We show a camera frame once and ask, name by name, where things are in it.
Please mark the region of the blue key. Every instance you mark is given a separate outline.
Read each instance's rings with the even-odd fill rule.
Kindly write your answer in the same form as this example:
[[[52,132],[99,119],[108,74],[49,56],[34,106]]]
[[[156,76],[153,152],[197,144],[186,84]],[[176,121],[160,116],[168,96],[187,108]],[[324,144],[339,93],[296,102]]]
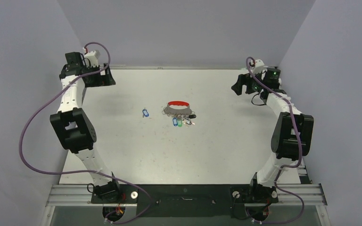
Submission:
[[[172,119],[172,122],[173,122],[173,126],[175,126],[175,127],[178,126],[178,120],[177,120],[177,118],[173,118],[173,119]]]
[[[148,113],[148,110],[146,108],[144,108],[142,110],[142,117],[145,118],[145,117],[149,117],[149,113]]]

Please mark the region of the grey red keyring holder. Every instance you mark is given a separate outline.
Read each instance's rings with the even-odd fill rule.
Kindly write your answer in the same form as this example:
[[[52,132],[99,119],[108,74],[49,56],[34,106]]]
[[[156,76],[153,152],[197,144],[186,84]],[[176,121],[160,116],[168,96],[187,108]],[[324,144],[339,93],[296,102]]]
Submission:
[[[185,101],[170,101],[163,108],[162,114],[175,118],[188,118],[189,115],[195,114],[190,104]]]

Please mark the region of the silver metal key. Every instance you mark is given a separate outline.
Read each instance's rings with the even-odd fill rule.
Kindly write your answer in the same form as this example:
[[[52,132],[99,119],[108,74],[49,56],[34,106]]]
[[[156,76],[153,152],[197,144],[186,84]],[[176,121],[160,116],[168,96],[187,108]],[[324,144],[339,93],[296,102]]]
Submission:
[[[194,123],[191,119],[189,119],[189,118],[184,119],[184,120],[183,120],[183,123],[184,123],[185,125],[188,125],[188,126],[190,126],[190,125],[195,125],[195,123]]]

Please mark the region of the green key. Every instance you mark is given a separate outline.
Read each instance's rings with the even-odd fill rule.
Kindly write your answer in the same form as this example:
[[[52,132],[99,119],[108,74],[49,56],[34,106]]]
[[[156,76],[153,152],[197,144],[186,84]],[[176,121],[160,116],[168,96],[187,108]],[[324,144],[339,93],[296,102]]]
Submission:
[[[183,126],[183,119],[182,119],[182,118],[177,118],[177,126],[178,126],[178,127],[182,127],[182,126]]]

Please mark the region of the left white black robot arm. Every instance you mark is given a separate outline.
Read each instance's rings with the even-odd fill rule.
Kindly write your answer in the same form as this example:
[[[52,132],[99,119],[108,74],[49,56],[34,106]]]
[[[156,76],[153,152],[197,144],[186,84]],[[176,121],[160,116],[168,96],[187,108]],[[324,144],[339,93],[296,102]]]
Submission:
[[[97,50],[66,53],[67,64],[59,75],[64,93],[50,123],[66,150],[80,159],[92,177],[92,197],[103,203],[118,202],[122,190],[94,147],[97,133],[82,108],[87,88],[115,85],[108,64],[100,70]]]

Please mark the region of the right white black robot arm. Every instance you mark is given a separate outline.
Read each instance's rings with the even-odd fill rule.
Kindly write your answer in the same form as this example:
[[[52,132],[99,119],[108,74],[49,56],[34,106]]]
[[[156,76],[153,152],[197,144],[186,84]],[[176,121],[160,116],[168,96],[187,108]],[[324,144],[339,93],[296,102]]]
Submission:
[[[275,183],[283,172],[299,165],[310,151],[314,118],[298,110],[286,91],[281,88],[280,70],[265,68],[255,75],[240,74],[231,89],[242,95],[246,93],[259,96],[263,105],[270,107],[278,117],[271,137],[271,155],[264,166],[256,172],[247,189],[234,188],[232,195],[239,202],[276,202]]]

